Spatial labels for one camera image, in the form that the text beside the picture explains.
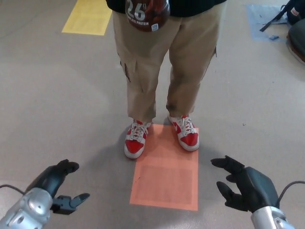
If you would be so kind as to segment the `robot left black hand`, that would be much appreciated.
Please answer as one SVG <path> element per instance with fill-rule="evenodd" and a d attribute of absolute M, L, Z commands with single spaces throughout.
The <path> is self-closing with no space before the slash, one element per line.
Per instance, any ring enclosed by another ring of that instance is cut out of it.
<path fill-rule="evenodd" d="M 82 193 L 75 198 L 64 195 L 55 197 L 55 195 L 63 184 L 66 176 L 78 169 L 78 163 L 70 162 L 68 159 L 62 160 L 56 165 L 47 167 L 42 173 L 40 173 L 26 188 L 26 192 L 33 188 L 46 190 L 53 200 L 50 210 L 53 211 L 54 214 L 69 215 L 75 212 L 77 207 L 82 204 L 90 194 Z"/>

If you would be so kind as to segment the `robot right black hand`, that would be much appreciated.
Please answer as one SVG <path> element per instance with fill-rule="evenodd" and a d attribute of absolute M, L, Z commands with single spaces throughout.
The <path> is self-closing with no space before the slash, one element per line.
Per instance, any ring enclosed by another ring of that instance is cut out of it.
<path fill-rule="evenodd" d="M 211 163 L 229 172 L 226 180 L 235 183 L 240 191 L 239 194 L 234 193 L 224 182 L 216 182 L 227 207 L 252 213 L 264 207 L 279 208 L 276 188 L 272 180 L 263 173 L 252 167 L 245 167 L 229 156 L 212 159 Z"/>

